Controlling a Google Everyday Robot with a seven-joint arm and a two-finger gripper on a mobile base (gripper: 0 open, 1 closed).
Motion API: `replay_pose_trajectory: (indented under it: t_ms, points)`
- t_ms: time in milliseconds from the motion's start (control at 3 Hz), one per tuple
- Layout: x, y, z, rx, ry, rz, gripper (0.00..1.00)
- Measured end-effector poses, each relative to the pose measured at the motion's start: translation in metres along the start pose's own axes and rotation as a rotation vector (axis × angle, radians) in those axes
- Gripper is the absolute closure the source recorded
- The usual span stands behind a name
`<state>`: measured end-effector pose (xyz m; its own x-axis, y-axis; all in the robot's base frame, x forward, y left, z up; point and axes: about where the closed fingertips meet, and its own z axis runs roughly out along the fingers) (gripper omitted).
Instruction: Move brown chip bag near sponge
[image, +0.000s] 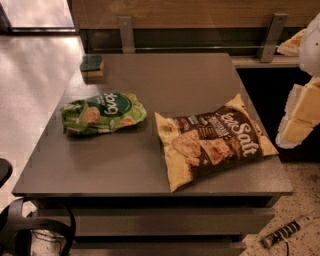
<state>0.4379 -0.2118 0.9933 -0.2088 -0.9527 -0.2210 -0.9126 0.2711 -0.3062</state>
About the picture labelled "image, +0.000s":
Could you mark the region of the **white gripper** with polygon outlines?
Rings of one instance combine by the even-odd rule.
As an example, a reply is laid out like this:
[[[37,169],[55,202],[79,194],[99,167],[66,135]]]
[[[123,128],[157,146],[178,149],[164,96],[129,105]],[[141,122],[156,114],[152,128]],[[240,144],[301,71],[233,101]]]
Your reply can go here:
[[[311,76],[320,75],[320,13],[290,39],[281,43],[277,52],[298,56],[300,69]],[[292,149],[300,145],[320,123],[320,79],[313,77],[304,86],[295,84],[289,92],[276,144]]]

